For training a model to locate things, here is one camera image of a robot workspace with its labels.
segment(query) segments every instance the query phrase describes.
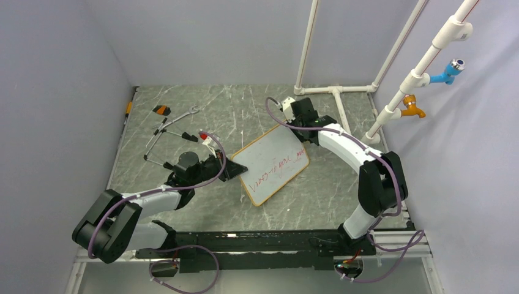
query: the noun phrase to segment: gray marble surface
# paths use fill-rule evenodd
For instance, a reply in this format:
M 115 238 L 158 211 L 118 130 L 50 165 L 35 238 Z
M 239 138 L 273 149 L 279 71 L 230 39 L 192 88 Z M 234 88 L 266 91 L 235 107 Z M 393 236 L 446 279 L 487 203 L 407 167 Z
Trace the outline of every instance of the gray marble surface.
M 153 127 L 163 116 L 151 110 L 156 105 L 171 108 L 169 118 L 198 105 L 201 111 L 170 126 L 173 132 L 196 134 L 200 129 L 214 132 L 222 139 L 228 157 L 274 127 L 264 101 L 267 96 L 282 100 L 293 95 L 293 85 L 176 85 L 138 88 L 127 123 L 121 153 L 111 188 L 118 192 L 138 192 L 163 184 L 170 171 L 145 162 L 145 144 Z M 335 100 L 330 94 L 309 95 L 319 115 L 339 121 Z M 343 93 L 349 125 L 360 138 L 375 117 L 366 93 Z M 337 228 L 358 204 L 358 177 L 353 169 L 335 154 L 315 145 L 305 144 L 310 165 L 259 207 L 252 205 L 239 179 L 216 181 L 196 190 L 184 208 L 157 214 L 178 231 L 232 230 L 306 230 Z M 174 164 L 186 151 L 196 152 L 201 160 L 209 151 L 199 143 L 164 134 L 151 159 Z M 404 228 L 402 217 L 384 219 L 379 227 Z

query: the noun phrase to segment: white wall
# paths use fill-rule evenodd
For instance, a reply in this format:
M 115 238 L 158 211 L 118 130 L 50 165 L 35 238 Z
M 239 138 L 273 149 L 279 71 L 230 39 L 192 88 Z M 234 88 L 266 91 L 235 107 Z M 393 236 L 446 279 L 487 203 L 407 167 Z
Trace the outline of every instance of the white wall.
M 319 2 L 304 83 L 371 83 L 417 0 Z M 87 0 L 134 85 L 295 83 L 312 0 Z
M 380 110 L 461 1 L 430 1 L 375 96 Z M 427 117 L 390 122 L 403 160 L 408 204 L 424 228 L 446 293 L 517 293 L 519 235 L 519 4 L 480 1 L 474 34 L 451 43 L 427 70 L 452 58 L 466 70 L 453 85 L 417 89 Z
M 81 0 L 0 4 L 0 292 L 63 293 L 132 89 Z

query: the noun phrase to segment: purple cable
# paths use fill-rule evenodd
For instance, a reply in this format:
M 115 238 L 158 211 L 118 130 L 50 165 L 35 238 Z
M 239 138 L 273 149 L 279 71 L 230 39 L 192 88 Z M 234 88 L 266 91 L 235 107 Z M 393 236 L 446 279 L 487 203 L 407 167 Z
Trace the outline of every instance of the purple cable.
M 357 138 L 355 138 L 352 135 L 347 134 L 345 132 L 341 133 L 341 132 L 339 132 L 337 130 L 326 128 L 326 127 L 296 127 L 296 126 L 290 126 L 289 124 L 285 124 L 283 121 L 281 121 L 280 119 L 276 118 L 274 116 L 274 114 L 271 112 L 271 109 L 269 108 L 269 100 L 273 101 L 276 105 L 280 105 L 280 104 L 279 104 L 279 102 L 277 102 L 272 97 L 267 97 L 267 99 L 265 100 L 265 108 L 267 110 L 267 113 L 278 124 L 280 124 L 282 126 L 285 126 L 285 127 L 289 128 L 289 129 L 292 129 L 292 130 L 317 130 L 317 131 L 323 130 L 323 131 L 326 131 L 326 132 L 332 132 L 332 133 L 335 133 L 335 134 L 338 134 L 338 135 L 342 135 L 342 136 L 350 139 L 355 144 L 357 144 L 363 151 L 365 151 L 367 149 L 366 146 L 364 146 L 364 144 L 362 144 Z M 375 153 L 373 153 L 371 151 L 369 151 L 368 154 L 373 156 L 373 158 L 378 160 L 380 163 L 382 163 L 382 165 L 387 169 L 387 171 L 389 172 L 389 175 L 391 177 L 391 181 L 393 182 L 393 186 L 395 187 L 395 196 L 397 198 L 397 211 L 395 213 L 385 213 L 385 214 L 382 214 L 381 216 L 382 217 L 385 217 L 385 216 L 399 216 L 400 213 L 402 212 L 402 199 L 401 199 L 401 195 L 400 195 L 400 189 L 398 188 L 397 177 L 395 176 L 395 173 L 394 173 L 393 169 L 391 168 L 391 166 L 384 159 L 380 158 L 379 156 L 377 156 Z M 382 218 L 377 219 L 376 222 L 368 230 L 373 230 L 380 223 L 381 220 L 382 220 Z M 413 242 L 413 240 L 415 239 L 416 236 L 418 236 L 418 234 L 420 234 L 420 236 L 418 237 L 418 239 L 415 242 Z M 352 280 L 352 282 L 373 283 L 373 282 L 378 282 L 378 281 L 380 281 L 382 279 L 385 279 L 387 276 L 392 274 L 393 271 L 397 268 L 397 266 L 402 262 L 402 260 L 404 258 L 404 255 L 406 254 L 407 250 L 410 247 L 413 247 L 414 245 L 418 244 L 418 242 L 420 242 L 420 240 L 425 236 L 425 232 L 423 230 L 416 231 L 415 234 L 411 237 L 411 239 L 409 240 L 409 242 L 407 243 L 406 246 L 400 247 L 400 248 L 396 248 L 396 249 L 386 249 L 386 248 L 383 248 L 379 244 L 375 243 L 375 240 L 373 240 L 373 238 L 370 236 L 369 233 L 366 234 L 366 236 L 367 236 L 368 240 L 375 247 L 377 247 L 378 249 L 380 249 L 382 251 L 386 251 L 386 252 L 403 251 L 403 252 L 402 252 L 402 255 L 400 256 L 400 258 L 391 267 L 391 269 L 387 273 L 383 274 L 382 276 L 380 276 L 380 277 L 378 277 L 376 279 L 372 279 L 372 280 Z
M 202 250 L 207 251 L 207 253 L 209 253 L 212 256 L 212 258 L 214 259 L 214 262 L 216 263 L 216 275 L 214 276 L 214 279 L 212 280 L 211 284 L 209 286 L 207 286 L 207 288 L 205 288 L 202 291 L 198 291 L 198 292 L 186 292 L 186 291 L 177 289 L 177 288 L 171 286 L 170 284 L 166 284 L 153 276 L 153 274 L 151 272 L 151 270 L 153 269 L 153 266 L 155 266 L 159 263 L 170 263 L 172 265 L 177 264 L 177 262 L 174 262 L 172 260 L 159 260 L 157 262 L 152 263 L 149 266 L 149 276 L 151 277 L 151 280 L 159 283 L 160 285 L 162 285 L 170 290 L 176 291 L 181 294 L 202 294 L 202 293 L 206 293 L 207 291 L 209 291 L 209 289 L 211 289 L 214 286 L 214 284 L 216 284 L 216 280 L 218 279 L 218 275 L 220 274 L 220 264 L 218 263 L 218 259 L 216 258 L 216 255 L 214 255 L 214 253 L 212 251 L 210 251 L 209 249 L 205 248 L 204 246 L 200 246 L 200 245 L 185 245 L 185 246 L 180 246 L 180 247 L 172 248 L 172 249 L 165 249 L 165 250 L 151 249 L 151 250 L 154 252 L 157 252 L 157 253 L 167 253 L 167 252 L 172 252 L 172 251 L 181 250 L 181 249 L 185 249 L 185 248 L 193 248 L 193 247 L 200 248 Z
M 222 151 L 222 157 L 223 157 L 223 159 L 222 159 L 222 161 L 223 161 L 222 162 L 222 168 L 220 169 L 220 171 L 218 172 L 218 174 L 214 178 L 210 179 L 209 181 L 207 181 L 205 183 L 202 183 L 202 184 L 199 184 L 199 185 L 195 185 L 195 186 L 189 186 L 189 187 L 171 187 L 171 188 L 165 189 L 165 191 L 190 190 L 190 189 L 197 189 L 197 188 L 200 188 L 200 187 L 204 187 L 204 186 L 207 186 L 208 184 L 214 182 L 223 173 L 223 170 L 225 169 L 225 164 L 227 163 L 227 158 L 225 157 L 225 152 L 223 150 L 222 144 L 213 135 L 211 135 L 209 133 L 200 132 L 199 134 L 207 135 L 209 138 L 213 139 L 216 142 L 218 147 L 220 147 L 220 150 Z M 162 190 L 162 188 L 158 188 L 158 189 L 154 189 L 154 190 L 149 190 L 149 191 L 146 191 L 146 192 L 143 192 L 142 194 L 140 194 L 140 197 L 150 196 L 150 195 L 161 193 L 161 192 L 164 192 Z M 95 256 L 94 256 L 94 253 L 93 253 L 93 250 L 94 250 L 94 240 L 95 240 L 95 237 L 97 237 L 97 234 L 99 233 L 99 231 L 101 230 L 101 227 L 103 226 L 103 224 L 108 219 L 108 216 L 114 210 L 116 210 L 117 207 L 121 206 L 123 203 L 131 201 L 131 200 L 136 199 L 136 198 L 137 198 L 137 194 L 129 196 L 127 198 L 124 198 L 124 199 L 120 200 L 114 206 L 112 206 L 105 213 L 105 215 L 101 218 L 101 220 L 99 221 L 99 224 L 97 224 L 97 227 L 95 228 L 95 230 L 94 230 L 94 232 L 92 234 L 92 238 L 90 239 L 90 242 L 88 243 L 88 257 L 90 259 L 95 259 Z

